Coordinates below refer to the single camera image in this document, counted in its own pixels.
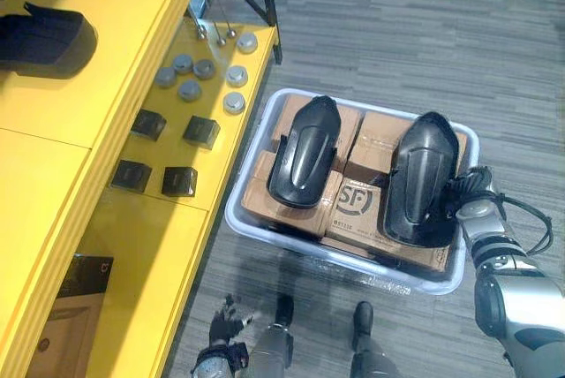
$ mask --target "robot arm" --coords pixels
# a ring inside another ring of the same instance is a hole
[[[565,378],[565,298],[514,238],[487,168],[456,179],[456,212],[477,270],[475,319],[517,378]]]
[[[199,353],[192,378],[233,378],[237,370],[247,367],[249,355],[245,343],[230,345],[230,339],[239,334],[252,317],[236,320],[235,312],[234,299],[228,295],[210,324],[209,346]]]

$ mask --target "yellow table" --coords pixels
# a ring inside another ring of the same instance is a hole
[[[193,74],[177,77],[177,84],[169,89],[151,87],[143,108],[160,113],[167,124],[158,141],[131,135],[120,154],[120,159],[152,168],[145,192],[105,189],[79,244],[81,253],[114,257],[89,378],[161,376],[275,42],[274,27],[232,26],[239,34],[255,33],[259,41],[255,52],[237,52],[235,40],[228,40],[221,49],[214,37],[199,42],[190,21],[178,29],[163,64],[170,65],[174,56],[188,53],[194,61],[214,59],[216,74],[199,81],[202,96],[195,102],[184,102],[177,95],[185,80],[195,79]],[[208,34],[214,35],[213,28],[207,27]],[[244,66],[249,74],[241,88],[230,88],[224,81],[226,69],[234,64]],[[239,115],[223,109],[222,99],[231,91],[245,98],[245,111]],[[220,126],[211,150],[183,140],[192,115],[211,118]],[[161,193],[166,166],[196,169],[194,197]]]
[[[23,376],[73,252],[188,0],[3,0],[81,11],[98,46],[72,79],[0,72],[0,376]]]

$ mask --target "gray knob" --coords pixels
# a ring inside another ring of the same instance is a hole
[[[241,34],[237,40],[237,49],[243,54],[251,54],[257,49],[257,37],[251,32]]]
[[[179,75],[186,75],[192,70],[192,57],[188,54],[179,54],[173,60],[173,69]]]
[[[247,70],[243,66],[231,66],[226,72],[226,80],[232,87],[242,87],[247,83]]]
[[[210,79],[215,74],[215,66],[212,60],[207,58],[194,64],[194,74],[200,79]]]
[[[193,79],[187,80],[178,88],[178,96],[186,102],[198,100],[202,95],[202,89],[198,82]]]
[[[154,81],[161,88],[170,88],[177,83],[177,75],[172,67],[162,67],[157,71]]]
[[[245,98],[240,93],[229,93],[223,97],[223,107],[228,113],[237,115],[245,109]]]

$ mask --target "sf logo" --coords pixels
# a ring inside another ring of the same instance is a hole
[[[363,215],[371,207],[371,201],[373,201],[372,191],[345,185],[339,195],[337,210],[345,215]]]

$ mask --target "plastic bin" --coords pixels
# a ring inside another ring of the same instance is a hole
[[[419,276],[409,275],[400,270],[388,268],[380,265],[376,261],[369,261],[354,254],[335,250],[333,248],[309,242],[303,239],[293,238],[275,231],[266,229],[261,224],[259,218],[249,214],[241,207],[241,199],[244,195],[247,181],[252,175],[254,164],[261,150],[269,150],[271,148],[271,133],[275,129],[278,117],[283,110],[286,97],[291,94],[305,95],[308,97],[320,96],[321,94],[310,93],[292,88],[284,88],[274,93],[267,102],[263,117],[260,120],[260,126],[245,156],[239,176],[234,184],[233,190],[226,205],[225,215],[226,221],[232,230],[250,238],[258,239],[266,243],[286,248],[298,253],[302,253],[314,258],[329,261],[345,268],[353,269],[358,272],[371,276],[379,276],[393,282],[404,284],[413,290],[421,291],[427,294],[441,295],[454,291],[463,279],[463,271],[465,267],[466,247],[463,241],[463,232],[461,229],[457,231],[457,237],[454,247],[450,255],[450,260],[446,272],[446,278],[442,281],[431,281]],[[378,111],[387,115],[415,119],[418,115],[406,113],[403,111],[384,109],[382,107],[372,106],[360,102],[352,102],[334,98],[337,104],[356,108],[362,111]],[[453,129],[462,132],[467,136],[467,145],[463,160],[459,171],[467,170],[471,166],[476,166],[478,162],[478,137],[477,134],[467,126],[451,123]]]

